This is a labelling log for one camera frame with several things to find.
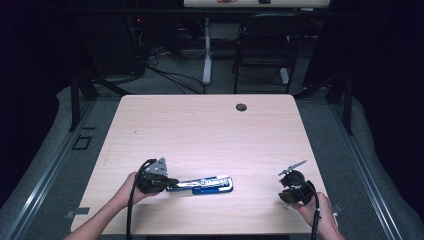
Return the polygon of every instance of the floor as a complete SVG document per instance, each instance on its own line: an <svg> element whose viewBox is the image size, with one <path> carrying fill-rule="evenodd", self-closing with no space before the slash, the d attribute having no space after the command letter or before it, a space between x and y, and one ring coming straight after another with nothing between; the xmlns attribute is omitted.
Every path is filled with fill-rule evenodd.
<svg viewBox="0 0 424 240"><path fill-rule="evenodd" d="M206 92L232 94L232 43L216 41L213 46L212 81L206 86ZM203 75L204 55L199 50L202 47L193 44L179 56L163 53L152 58L150 66L189 75L197 80L177 77L178 81L201 89L198 81ZM313 39L302 45L290 94L302 91L303 75L313 47ZM270 75L269 71L243 71L241 76L246 81L259 78L260 81L279 81L279 76ZM197 94L181 85L177 87L174 78L168 79L152 70L146 70L141 78L130 82L117 77L108 77L108 80L133 94ZM96 85L96 89L100 94L97 101L81 97L81 123L73 132L68 131L71 126L70 90L67 88L58 94L60 109L54 126L20 184L0 210L1 238L59 239L69 233L72 218L64 216L79 206L120 99L104 86ZM340 123L340 106L326 103L327 91L321 89L297 100L297 104L329 197L344 207L337 218L341 232L346 239L420 239L424 234L423 223L403 201L381 167L373 151L372 136L361 104L354 101L354 134L350 136ZM91 138L86 150L73 149L79 136ZM123 238L107 235L101 239ZM309 239L309 235L290 238Z"/></svg>

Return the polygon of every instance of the human hand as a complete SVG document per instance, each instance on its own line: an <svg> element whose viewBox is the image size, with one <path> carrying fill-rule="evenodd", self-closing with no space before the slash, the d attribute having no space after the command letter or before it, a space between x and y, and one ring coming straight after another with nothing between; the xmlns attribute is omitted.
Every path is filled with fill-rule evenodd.
<svg viewBox="0 0 424 240"><path fill-rule="evenodd" d="M323 239L344 239L337 227L329 199L322 192L317 192L317 196L320 208L318 234ZM290 206L297 210L309 226L312 227L316 209L315 198L312 198L312 200L306 205L293 203Z"/></svg>
<svg viewBox="0 0 424 240"><path fill-rule="evenodd" d="M128 205L128 199L130 197L136 175L137 175L137 172L130 173L127 179L125 180L125 182L122 184L119 190L112 197L111 201L115 201L122 209L127 207ZM134 189L133 204L140 202L146 197L155 196L157 194L159 193L144 194L136 187Z"/></svg>

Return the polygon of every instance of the silver metal tool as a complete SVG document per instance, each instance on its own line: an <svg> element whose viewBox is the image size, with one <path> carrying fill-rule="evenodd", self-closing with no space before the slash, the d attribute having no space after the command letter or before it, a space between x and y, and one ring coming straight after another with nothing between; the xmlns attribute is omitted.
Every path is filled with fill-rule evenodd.
<svg viewBox="0 0 424 240"><path fill-rule="evenodd" d="M306 160L303 160L303 161L302 161L302 162L300 162L300 163L296 163L296 164L294 164L294 165L292 165L292 166L288 167L286 170L284 170L284 171L282 171L281 173L279 173L279 174L278 174L278 176L281 176L281 175L283 175L283 174L287 174L287 173L289 173L289 172L293 171L293 169L295 169L295 168L299 167L300 165L304 164L305 162L306 162Z"/></svg>

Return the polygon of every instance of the white table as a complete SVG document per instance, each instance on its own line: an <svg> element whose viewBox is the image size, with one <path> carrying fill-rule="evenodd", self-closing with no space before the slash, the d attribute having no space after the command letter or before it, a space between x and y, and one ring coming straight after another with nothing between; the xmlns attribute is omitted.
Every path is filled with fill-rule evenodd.
<svg viewBox="0 0 424 240"><path fill-rule="evenodd" d="M240 112L236 105L247 110ZM98 157L72 231L93 216L130 172L165 157L169 177L190 180L228 174L234 190L215 195L162 192L134 205L135 235L310 233L278 193L278 173L298 167L326 193L296 103L290 95L125 96ZM125 234L126 210L104 234Z"/></svg>
<svg viewBox="0 0 424 240"><path fill-rule="evenodd" d="M271 0L270 4L259 4L258 0L237 0L218 3L217 0L184 0L185 7L229 7L229 8L327 8L330 0Z"/></svg>

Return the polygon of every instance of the blue object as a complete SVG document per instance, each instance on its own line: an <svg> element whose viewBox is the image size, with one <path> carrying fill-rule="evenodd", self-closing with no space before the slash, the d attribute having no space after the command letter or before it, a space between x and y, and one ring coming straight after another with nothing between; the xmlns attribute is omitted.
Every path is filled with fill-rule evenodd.
<svg viewBox="0 0 424 240"><path fill-rule="evenodd" d="M228 175L181 181L175 187L168 187L166 191L177 192L191 190L195 195L226 193L233 191L233 181Z"/></svg>

